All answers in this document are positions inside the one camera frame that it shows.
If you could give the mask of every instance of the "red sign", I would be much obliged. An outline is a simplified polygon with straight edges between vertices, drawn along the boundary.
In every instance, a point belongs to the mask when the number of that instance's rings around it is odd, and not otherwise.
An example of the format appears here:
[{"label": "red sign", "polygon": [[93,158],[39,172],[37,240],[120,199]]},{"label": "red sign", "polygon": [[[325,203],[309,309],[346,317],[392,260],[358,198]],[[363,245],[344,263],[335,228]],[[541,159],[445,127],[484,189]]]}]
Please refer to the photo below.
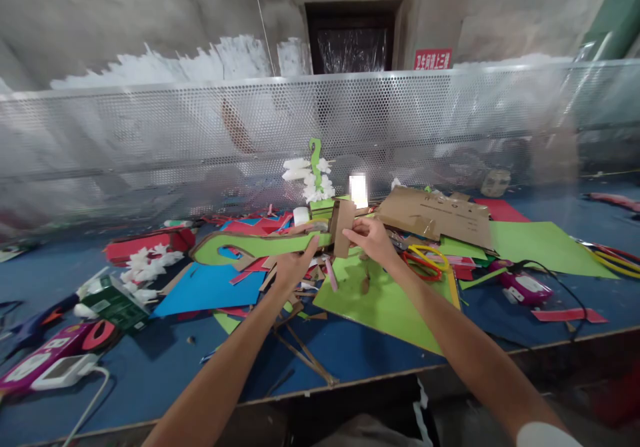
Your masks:
[{"label": "red sign", "polygon": [[419,49],[415,52],[414,71],[451,68],[451,49]]}]

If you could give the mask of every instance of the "concrete wall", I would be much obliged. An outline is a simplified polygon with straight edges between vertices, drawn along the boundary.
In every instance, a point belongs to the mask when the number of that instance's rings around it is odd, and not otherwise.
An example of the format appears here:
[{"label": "concrete wall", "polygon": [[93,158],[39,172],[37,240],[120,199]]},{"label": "concrete wall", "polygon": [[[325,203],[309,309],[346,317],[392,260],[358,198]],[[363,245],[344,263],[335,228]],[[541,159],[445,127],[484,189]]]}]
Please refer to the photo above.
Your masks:
[{"label": "concrete wall", "polygon": [[599,49],[600,60],[629,56],[640,33],[640,0],[604,0],[584,42],[606,39]]},{"label": "concrete wall", "polygon": [[469,0],[455,60],[572,57],[603,0]]},{"label": "concrete wall", "polygon": [[[278,44],[290,55],[308,52],[305,2],[366,0],[260,1],[280,75]],[[0,39],[42,89],[105,69],[118,55],[142,56],[145,44],[162,57],[194,57],[198,48],[240,35],[264,40],[256,0],[0,0]],[[3,70],[0,64],[0,77]]]},{"label": "concrete wall", "polygon": [[[24,90],[68,76],[53,85],[307,74],[305,3],[378,0],[260,1],[273,70],[256,0],[0,0],[0,78]],[[443,47],[458,62],[570,56],[602,1],[403,0],[393,65],[412,69],[416,49]]]},{"label": "concrete wall", "polygon": [[627,59],[640,59],[640,35],[635,38],[625,57]]}]

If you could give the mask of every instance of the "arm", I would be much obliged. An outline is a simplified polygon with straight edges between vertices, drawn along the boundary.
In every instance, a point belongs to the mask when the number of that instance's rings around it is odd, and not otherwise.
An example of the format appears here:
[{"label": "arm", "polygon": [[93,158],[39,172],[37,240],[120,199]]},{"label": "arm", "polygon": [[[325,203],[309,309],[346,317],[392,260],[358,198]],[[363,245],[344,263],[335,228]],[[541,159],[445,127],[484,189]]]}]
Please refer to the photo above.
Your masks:
[{"label": "arm", "polygon": [[212,446],[231,417],[267,334],[318,248],[278,257],[276,279],[253,312],[220,346],[147,437],[144,447]]},{"label": "arm", "polygon": [[402,287],[451,367],[514,442],[520,429],[529,422],[545,422],[568,432],[504,351],[402,262],[380,221],[357,219],[353,230],[345,229],[344,234]]}]

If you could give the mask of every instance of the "perforated metal screen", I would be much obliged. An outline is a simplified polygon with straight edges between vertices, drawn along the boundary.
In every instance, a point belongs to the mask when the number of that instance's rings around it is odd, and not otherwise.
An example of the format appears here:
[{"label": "perforated metal screen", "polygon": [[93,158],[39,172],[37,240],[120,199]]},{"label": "perforated metal screen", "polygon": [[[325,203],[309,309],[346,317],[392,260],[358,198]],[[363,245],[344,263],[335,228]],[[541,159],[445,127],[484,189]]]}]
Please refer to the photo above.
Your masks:
[{"label": "perforated metal screen", "polygon": [[639,87],[640,62],[612,61],[0,96],[0,232],[302,205],[282,163],[311,137],[338,194],[353,171],[373,196],[575,180],[581,143],[640,158]]}]

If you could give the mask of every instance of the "dark doorway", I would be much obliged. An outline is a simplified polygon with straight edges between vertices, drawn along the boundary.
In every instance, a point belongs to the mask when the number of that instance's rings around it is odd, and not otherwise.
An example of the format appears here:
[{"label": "dark doorway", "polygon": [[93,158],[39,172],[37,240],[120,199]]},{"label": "dark doorway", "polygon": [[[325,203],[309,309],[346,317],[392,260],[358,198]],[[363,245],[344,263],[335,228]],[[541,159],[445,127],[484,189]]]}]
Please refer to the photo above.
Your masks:
[{"label": "dark doorway", "polygon": [[400,1],[306,4],[314,74],[390,71]]}]

